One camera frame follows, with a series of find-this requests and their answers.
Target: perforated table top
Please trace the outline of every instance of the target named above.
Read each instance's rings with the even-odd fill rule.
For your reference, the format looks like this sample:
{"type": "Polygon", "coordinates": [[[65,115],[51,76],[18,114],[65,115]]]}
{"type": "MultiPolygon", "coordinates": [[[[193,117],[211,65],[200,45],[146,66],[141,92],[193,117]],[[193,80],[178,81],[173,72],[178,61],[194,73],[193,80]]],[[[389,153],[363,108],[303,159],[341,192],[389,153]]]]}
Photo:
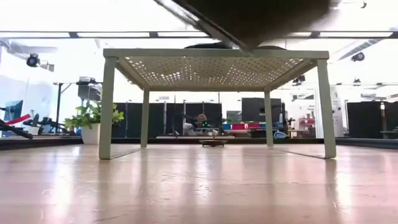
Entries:
{"type": "Polygon", "coordinates": [[[150,91],[264,91],[299,77],[328,52],[227,49],[105,49],[116,68],[150,91]]]}

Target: wall-mounted camera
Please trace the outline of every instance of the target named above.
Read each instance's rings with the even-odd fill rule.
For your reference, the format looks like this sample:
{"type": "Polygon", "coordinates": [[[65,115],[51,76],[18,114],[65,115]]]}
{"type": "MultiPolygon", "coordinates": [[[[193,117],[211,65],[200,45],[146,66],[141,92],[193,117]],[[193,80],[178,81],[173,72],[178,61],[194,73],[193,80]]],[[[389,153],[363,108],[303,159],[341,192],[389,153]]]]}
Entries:
{"type": "Polygon", "coordinates": [[[301,75],[301,76],[299,76],[298,78],[295,78],[295,79],[293,80],[293,83],[294,83],[295,85],[301,85],[301,83],[304,82],[304,81],[305,81],[305,76],[304,76],[304,75],[301,75]]]}
{"type": "Polygon", "coordinates": [[[26,64],[29,67],[35,68],[40,66],[40,59],[38,54],[30,54],[29,58],[26,60],[26,64]]]}
{"type": "Polygon", "coordinates": [[[355,78],[353,83],[354,83],[354,86],[361,86],[361,80],[358,78],[355,78]]]}
{"type": "Polygon", "coordinates": [[[360,53],[354,55],[353,57],[351,57],[351,60],[353,62],[362,62],[363,60],[365,60],[365,54],[360,52],[360,53]]]}

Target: red object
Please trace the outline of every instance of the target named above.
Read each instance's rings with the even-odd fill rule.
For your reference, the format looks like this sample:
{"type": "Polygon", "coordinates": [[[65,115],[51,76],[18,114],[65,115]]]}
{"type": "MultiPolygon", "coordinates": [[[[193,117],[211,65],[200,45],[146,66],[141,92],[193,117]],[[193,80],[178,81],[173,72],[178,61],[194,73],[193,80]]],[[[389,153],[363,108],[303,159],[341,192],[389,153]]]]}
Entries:
{"type": "Polygon", "coordinates": [[[6,125],[12,125],[12,124],[20,123],[20,122],[23,122],[23,121],[25,121],[26,119],[29,119],[29,118],[30,118],[30,115],[27,114],[27,115],[21,116],[20,118],[13,119],[12,121],[7,121],[6,125]]]}
{"type": "Polygon", "coordinates": [[[261,124],[259,123],[232,124],[232,130],[247,130],[251,128],[261,128],[261,124]]]}
{"type": "Polygon", "coordinates": [[[259,123],[249,123],[248,126],[249,128],[261,128],[259,123]]]}
{"type": "MultiPolygon", "coordinates": [[[[306,124],[305,119],[300,119],[300,124],[306,124]]],[[[307,124],[313,125],[313,124],[315,124],[315,120],[314,119],[307,119],[307,124]]]]}
{"type": "Polygon", "coordinates": [[[244,128],[245,124],[232,124],[232,130],[245,130],[244,128]]]}

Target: wooden floor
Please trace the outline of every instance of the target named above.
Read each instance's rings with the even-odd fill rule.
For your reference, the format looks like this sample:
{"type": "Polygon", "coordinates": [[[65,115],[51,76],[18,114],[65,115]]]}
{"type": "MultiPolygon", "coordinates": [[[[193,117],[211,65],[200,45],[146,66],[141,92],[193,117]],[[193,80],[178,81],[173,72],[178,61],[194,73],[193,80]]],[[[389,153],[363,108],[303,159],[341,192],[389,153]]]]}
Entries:
{"type": "Polygon", "coordinates": [[[93,146],[23,149],[0,152],[0,180],[4,224],[398,223],[398,151],[380,149],[340,146],[328,161],[258,145],[150,145],[112,161],[93,146]]]}

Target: table frame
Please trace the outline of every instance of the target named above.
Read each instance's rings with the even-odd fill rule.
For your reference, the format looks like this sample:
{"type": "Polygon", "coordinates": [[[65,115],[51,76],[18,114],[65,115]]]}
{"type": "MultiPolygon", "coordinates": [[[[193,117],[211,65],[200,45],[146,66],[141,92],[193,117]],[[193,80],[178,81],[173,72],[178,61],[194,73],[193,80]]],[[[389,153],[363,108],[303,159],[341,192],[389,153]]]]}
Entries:
{"type": "MultiPolygon", "coordinates": [[[[272,90],[303,75],[305,72],[318,68],[322,125],[325,140],[324,159],[336,157],[336,141],[331,109],[330,84],[328,80],[327,60],[329,53],[325,51],[291,51],[291,50],[255,50],[251,55],[240,50],[218,49],[104,49],[105,65],[103,77],[103,96],[101,112],[101,132],[99,141],[99,158],[112,159],[111,131],[113,113],[114,74],[117,68],[127,79],[144,91],[141,123],[141,148],[145,149],[148,142],[149,94],[151,91],[262,91],[266,110],[266,123],[272,123],[271,96],[272,90]],[[283,74],[267,86],[150,86],[124,59],[125,57],[267,57],[267,58],[305,58],[305,60],[283,74]]],[[[267,147],[273,148],[272,125],[267,125],[267,147]]]]}

